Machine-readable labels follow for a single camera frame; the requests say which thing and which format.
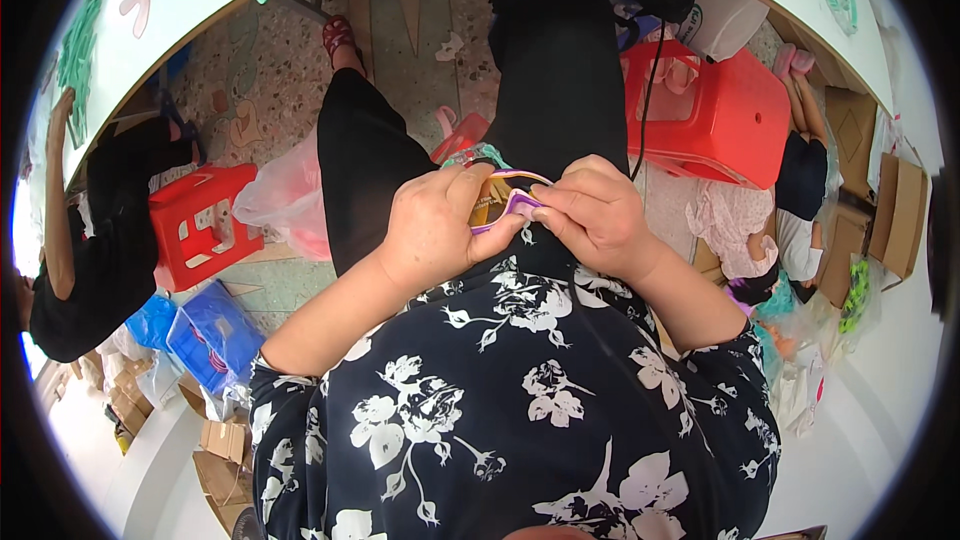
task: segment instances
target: pink slipper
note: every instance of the pink slipper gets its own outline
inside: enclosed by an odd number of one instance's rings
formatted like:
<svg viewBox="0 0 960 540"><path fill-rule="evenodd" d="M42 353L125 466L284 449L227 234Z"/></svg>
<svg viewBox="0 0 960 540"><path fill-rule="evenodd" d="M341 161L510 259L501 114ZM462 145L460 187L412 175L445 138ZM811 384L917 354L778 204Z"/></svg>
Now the pink slipper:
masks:
<svg viewBox="0 0 960 540"><path fill-rule="evenodd" d="M776 58L774 59L774 66L771 71L777 79L784 79L790 75L790 64L793 62L793 57L796 56L796 54L797 46L790 42L786 42L786 44L776 51Z"/></svg>
<svg viewBox="0 0 960 540"><path fill-rule="evenodd" d="M813 69L813 64L816 62L817 60L812 52L797 50L797 53L793 55L793 59L790 60L790 69L806 76L810 73L810 70Z"/></svg>

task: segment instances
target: pink plastic bag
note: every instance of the pink plastic bag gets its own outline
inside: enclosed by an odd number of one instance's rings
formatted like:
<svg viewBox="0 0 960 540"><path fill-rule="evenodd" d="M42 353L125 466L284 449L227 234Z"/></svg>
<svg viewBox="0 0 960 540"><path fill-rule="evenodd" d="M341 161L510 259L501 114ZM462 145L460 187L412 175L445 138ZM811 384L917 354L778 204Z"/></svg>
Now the pink plastic bag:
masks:
<svg viewBox="0 0 960 540"><path fill-rule="evenodd" d="M317 127L307 137L260 167L233 201L233 216L247 225L270 225L298 255L329 261L324 191L317 161Z"/></svg>

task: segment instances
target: black cable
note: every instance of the black cable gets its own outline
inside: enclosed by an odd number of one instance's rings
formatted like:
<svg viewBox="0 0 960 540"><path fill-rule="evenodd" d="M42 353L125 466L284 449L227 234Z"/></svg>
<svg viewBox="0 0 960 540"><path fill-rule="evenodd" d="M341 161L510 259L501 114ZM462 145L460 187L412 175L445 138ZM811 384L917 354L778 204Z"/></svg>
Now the black cable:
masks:
<svg viewBox="0 0 960 540"><path fill-rule="evenodd" d="M666 19L660 20L660 39L656 43L656 56L654 56L654 69L650 72L650 81L647 82L647 91L643 95L643 115L640 118L640 154L636 157L636 164L630 173L630 182L637 179L637 173L641 170L643 163L643 150L646 146L647 137L647 109L650 108L650 93L654 90L654 78L657 77L657 66L660 64L660 53L664 49L664 35L666 34Z"/></svg>
<svg viewBox="0 0 960 540"><path fill-rule="evenodd" d="M699 495L699 498L693 500L693 503L695 505L695 509L697 510L697 515L700 518L701 532L705 534L703 536L704 538L711 538L713 537L712 534L716 534L720 530L720 499L717 494L717 488L720 485L720 480L717 479L716 470L714 469L714 462L712 461L714 456L712 454L707 455L705 453L706 446L704 446L704 450L693 449L693 452L697 453L698 455L702 455L702 458L692 458L687 460L688 450L686 447L680 448L678 446L679 442L674 436L671 422L666 421L666 414L661 412L660 407L654 403L654 399L651 397L650 392L641 385L641 381L637 375L631 371L629 367L627 367L626 363L623 361L623 358L614 352L614 349L610 347L610 344L607 343L603 335L596 328L594 328L594 323L587 316L587 309L584 307L583 303L580 302L580 297L577 296L577 265L577 262L573 262L570 265L570 277L567 280L570 290L570 300L573 302L573 311L580 315L583 327L593 335L594 340L600 346L600 350L603 351L603 354L606 356L606 358L609 359L615 368L627 378L628 382L630 383L630 387L633 388L647 404L650 413L654 415L656 426L659 428L660 433L663 434L667 444L669 444L672 448L677 448L677 450L674 451L674 455L680 457L680 459L683 461L687 461L686 464L689 465L689 467L683 467L683 469L691 474L691 478L695 477L695 479L690 479L687 487ZM656 354L658 354L661 359L664 358L664 353L661 352L659 346L656 347ZM664 360L663 364L666 367L670 366L666 360ZM703 436L704 442L706 442L707 437L695 416L693 417L693 422L696 424L697 430L700 432L701 436Z"/></svg>

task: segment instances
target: woman's left hand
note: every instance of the woman's left hand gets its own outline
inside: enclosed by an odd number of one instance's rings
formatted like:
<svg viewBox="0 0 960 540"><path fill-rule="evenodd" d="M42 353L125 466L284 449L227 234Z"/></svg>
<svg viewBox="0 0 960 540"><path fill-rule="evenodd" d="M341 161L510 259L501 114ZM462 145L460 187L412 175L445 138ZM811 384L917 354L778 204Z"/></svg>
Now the woman's left hand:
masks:
<svg viewBox="0 0 960 540"><path fill-rule="evenodd" d="M457 164L414 178L393 195L387 236L373 254L407 297L497 255L523 227L522 215L508 214L483 234L471 232L471 211L493 172L486 163Z"/></svg>

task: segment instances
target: floor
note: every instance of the floor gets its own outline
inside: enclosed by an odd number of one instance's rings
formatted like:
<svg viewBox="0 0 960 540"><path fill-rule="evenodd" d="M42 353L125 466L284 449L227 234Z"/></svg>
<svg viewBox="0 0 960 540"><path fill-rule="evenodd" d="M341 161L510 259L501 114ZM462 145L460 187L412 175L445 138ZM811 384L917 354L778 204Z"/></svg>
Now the floor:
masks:
<svg viewBox="0 0 960 540"><path fill-rule="evenodd" d="M375 86L403 115L426 150L443 139L435 113L492 120L499 73L486 44L487 0L323 0L329 13L350 18ZM748 49L770 67L780 38L764 22ZM189 63L171 81L185 119L211 138L210 158L221 167L258 167L292 149L316 124L330 83L330 59L320 25L268 1L251 2L193 41ZM168 171L166 183L190 167ZM654 234L692 260L695 238L684 208L696 181L673 178L645 162L636 186ZM279 234L264 230L266 249L218 277L270 334L334 279L329 262L300 258Z"/></svg>

